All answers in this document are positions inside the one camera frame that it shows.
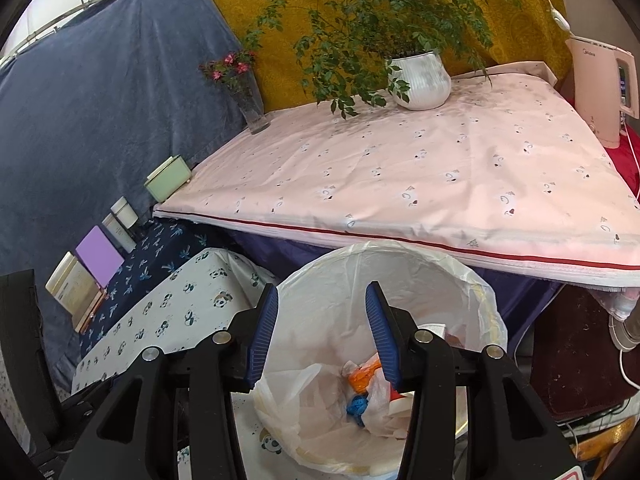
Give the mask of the orange blue snack wrapper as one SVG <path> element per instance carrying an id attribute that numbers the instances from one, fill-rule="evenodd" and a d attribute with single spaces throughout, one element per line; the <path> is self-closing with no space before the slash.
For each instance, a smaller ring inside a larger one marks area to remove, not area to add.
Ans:
<path id="1" fill-rule="evenodd" d="M 361 364 L 347 362 L 343 367 L 343 375 L 355 396 L 358 393 L 367 393 L 368 398 L 373 396 L 383 402 L 398 401 L 404 397 L 385 378 L 377 353 Z"/>

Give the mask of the white lined trash bin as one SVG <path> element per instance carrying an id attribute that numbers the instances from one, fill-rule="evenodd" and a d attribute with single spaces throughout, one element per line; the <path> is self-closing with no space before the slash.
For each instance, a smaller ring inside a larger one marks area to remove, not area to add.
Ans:
<path id="1" fill-rule="evenodd" d="M 375 406 L 410 373 L 414 334 L 428 330 L 476 352 L 505 347 L 508 331 L 496 294 L 454 257 L 398 242 L 343 247 L 305 264 L 278 287 L 277 321 L 257 416 L 286 457 L 312 478 L 386 479 L 400 466 L 408 420 L 355 422 L 347 371 L 379 356 Z"/>

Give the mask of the blue crumpled trash piece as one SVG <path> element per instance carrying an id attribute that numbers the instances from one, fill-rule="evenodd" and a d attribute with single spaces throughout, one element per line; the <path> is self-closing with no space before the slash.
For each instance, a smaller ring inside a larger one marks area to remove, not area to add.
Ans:
<path id="1" fill-rule="evenodd" d="M 353 396 L 346 405 L 347 416 L 361 428 L 364 427 L 362 415 L 367 411 L 368 404 L 367 393 L 358 393 L 356 396 Z"/>

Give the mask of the dark red cloth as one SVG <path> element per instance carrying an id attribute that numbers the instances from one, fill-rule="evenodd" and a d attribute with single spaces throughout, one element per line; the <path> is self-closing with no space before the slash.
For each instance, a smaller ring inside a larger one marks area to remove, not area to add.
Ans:
<path id="1" fill-rule="evenodd" d="M 587 289 L 565 285 L 533 325 L 530 383 L 557 420 L 607 411 L 639 392 L 639 351 L 621 354 L 608 312 Z"/>

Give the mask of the panda print table cloth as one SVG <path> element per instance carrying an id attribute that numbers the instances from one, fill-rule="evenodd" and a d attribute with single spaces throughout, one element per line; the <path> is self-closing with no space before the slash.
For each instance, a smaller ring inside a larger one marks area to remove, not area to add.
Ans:
<path id="1" fill-rule="evenodd" d="M 226 328 L 235 313 L 255 307 L 267 284 L 279 283 L 270 271 L 235 252 L 201 250 L 128 312 L 100 316 L 99 327 L 89 330 L 73 393 L 122 373 L 145 348 L 168 354 L 195 347 Z"/>

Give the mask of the crumpled white tissue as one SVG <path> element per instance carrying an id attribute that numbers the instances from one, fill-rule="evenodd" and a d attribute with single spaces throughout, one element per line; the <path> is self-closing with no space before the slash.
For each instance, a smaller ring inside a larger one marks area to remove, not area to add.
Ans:
<path id="1" fill-rule="evenodd" d="M 349 419 L 375 437 L 407 439 L 414 393 L 396 391 L 385 378 L 377 354 L 361 364 L 348 361 L 342 376 L 348 385 Z"/>

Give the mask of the beige book with stand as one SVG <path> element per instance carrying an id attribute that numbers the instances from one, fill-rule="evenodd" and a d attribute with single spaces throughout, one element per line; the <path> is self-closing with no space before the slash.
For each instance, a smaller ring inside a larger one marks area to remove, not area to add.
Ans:
<path id="1" fill-rule="evenodd" d="M 104 299 L 104 289 L 71 252 L 58 263 L 46 289 L 70 314 L 74 331 L 82 334 Z"/>

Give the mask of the navy bird print cloth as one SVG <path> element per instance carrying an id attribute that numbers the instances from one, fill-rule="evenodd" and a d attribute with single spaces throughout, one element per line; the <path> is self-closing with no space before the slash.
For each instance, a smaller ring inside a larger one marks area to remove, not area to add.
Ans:
<path id="1" fill-rule="evenodd" d="M 80 335 L 83 358 L 140 299 L 205 247 L 214 247 L 213 228 L 187 221 L 152 220 L 145 237 L 108 284 L 106 297 Z"/>

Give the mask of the white desk fan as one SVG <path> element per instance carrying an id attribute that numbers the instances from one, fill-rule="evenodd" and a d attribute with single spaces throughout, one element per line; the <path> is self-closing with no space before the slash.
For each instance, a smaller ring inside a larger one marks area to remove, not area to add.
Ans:
<path id="1" fill-rule="evenodd" d="M 610 316 L 608 331 L 614 346 L 621 352 L 631 352 L 640 344 L 640 306 L 637 304 L 623 321 Z"/>

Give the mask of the purple card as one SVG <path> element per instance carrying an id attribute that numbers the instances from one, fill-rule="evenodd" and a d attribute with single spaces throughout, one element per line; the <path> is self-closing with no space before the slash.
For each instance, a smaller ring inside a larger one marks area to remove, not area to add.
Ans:
<path id="1" fill-rule="evenodd" d="M 94 226 L 77 245 L 76 256 L 94 277 L 96 282 L 107 288 L 124 258 L 106 237 L 99 226 Z"/>

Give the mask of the white rectangular bottle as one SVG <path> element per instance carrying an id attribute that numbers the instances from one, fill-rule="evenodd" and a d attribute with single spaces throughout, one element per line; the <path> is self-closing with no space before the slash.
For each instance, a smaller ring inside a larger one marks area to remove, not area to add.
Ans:
<path id="1" fill-rule="evenodd" d="M 116 240 L 117 244 L 127 253 L 131 254 L 136 249 L 136 242 L 120 224 L 117 218 L 111 212 L 103 219 L 104 228 Z"/>

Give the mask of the white cylindrical jar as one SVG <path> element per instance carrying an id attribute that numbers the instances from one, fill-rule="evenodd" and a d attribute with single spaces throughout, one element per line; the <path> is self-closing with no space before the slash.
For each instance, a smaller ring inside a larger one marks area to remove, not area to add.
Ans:
<path id="1" fill-rule="evenodd" d="M 139 220 L 134 208 L 131 207 L 130 203 L 124 196 L 116 200 L 116 202 L 111 206 L 111 212 L 127 230 L 135 226 Z"/>

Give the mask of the mint green lidded box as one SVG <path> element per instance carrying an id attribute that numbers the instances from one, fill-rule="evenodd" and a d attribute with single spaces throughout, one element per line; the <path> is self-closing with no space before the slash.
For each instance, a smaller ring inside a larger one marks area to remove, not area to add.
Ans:
<path id="1" fill-rule="evenodd" d="M 191 180 L 192 171 L 179 155 L 170 156 L 155 168 L 144 182 L 144 187 L 157 203 L 163 203 L 179 188 Z"/>

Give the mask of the pink patterned table cloth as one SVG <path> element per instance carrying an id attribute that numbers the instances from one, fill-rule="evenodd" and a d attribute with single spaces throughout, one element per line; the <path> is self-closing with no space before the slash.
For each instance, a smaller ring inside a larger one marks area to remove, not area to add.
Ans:
<path id="1" fill-rule="evenodd" d="M 154 214 L 323 247 L 398 240 L 596 289 L 639 285 L 638 202 L 536 62 L 458 78 L 434 110 L 278 110 Z"/>

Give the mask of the blue fabric backdrop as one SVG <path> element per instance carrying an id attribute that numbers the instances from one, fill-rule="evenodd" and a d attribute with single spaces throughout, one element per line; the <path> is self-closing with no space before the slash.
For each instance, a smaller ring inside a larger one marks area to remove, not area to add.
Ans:
<path id="1" fill-rule="evenodd" d="M 148 174 L 197 165 L 245 126 L 201 66 L 238 42 L 213 0 L 104 0 L 1 71 L 1 270 L 46 284 Z"/>

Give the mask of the glass vase pink flowers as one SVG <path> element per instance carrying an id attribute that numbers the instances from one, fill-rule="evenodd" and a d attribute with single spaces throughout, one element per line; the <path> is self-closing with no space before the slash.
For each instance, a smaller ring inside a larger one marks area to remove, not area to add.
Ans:
<path id="1" fill-rule="evenodd" d="M 234 99 L 251 134 L 260 133 L 270 126 L 262 109 L 262 97 L 255 84 L 254 62 L 255 55 L 242 49 L 200 66 L 200 72 L 207 80 L 224 87 Z"/>

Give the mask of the pink electric kettle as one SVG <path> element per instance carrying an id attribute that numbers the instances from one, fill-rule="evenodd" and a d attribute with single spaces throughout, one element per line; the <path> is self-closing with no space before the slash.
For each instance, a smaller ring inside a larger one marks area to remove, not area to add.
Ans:
<path id="1" fill-rule="evenodd" d="M 625 116 L 639 118 L 634 55 L 604 42 L 570 36 L 575 107 L 605 148 L 620 146 Z"/>

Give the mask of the yellow fabric backdrop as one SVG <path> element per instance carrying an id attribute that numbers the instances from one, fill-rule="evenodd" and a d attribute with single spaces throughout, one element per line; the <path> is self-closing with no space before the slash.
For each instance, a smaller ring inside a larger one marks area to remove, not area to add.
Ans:
<path id="1" fill-rule="evenodd" d="M 214 1 L 241 44 L 255 55 L 255 75 L 267 110 L 316 102 L 300 83 L 303 72 L 293 51 L 294 42 L 308 23 L 298 9 L 310 0 Z M 565 34 L 549 14 L 550 4 L 560 2 L 520 0 L 518 6 L 512 6 L 503 0 L 489 0 L 485 14 L 494 39 L 491 48 L 482 53 L 486 67 L 540 61 L 556 76 L 566 76 L 570 54 L 564 44 Z M 451 73 L 475 70 L 449 53 L 439 54 Z"/>

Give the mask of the white pot green plant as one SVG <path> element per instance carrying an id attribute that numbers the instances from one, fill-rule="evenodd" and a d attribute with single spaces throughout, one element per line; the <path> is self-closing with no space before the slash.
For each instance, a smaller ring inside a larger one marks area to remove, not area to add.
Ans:
<path id="1" fill-rule="evenodd" d="M 503 0 L 518 6 L 520 0 Z M 482 53 L 494 35 L 489 0 L 310 0 L 299 7 L 308 21 L 293 44 L 300 83 L 318 103 L 343 118 L 357 102 L 383 107 L 388 98 L 409 102 L 409 79 L 398 61 L 449 53 L 484 70 Z"/>

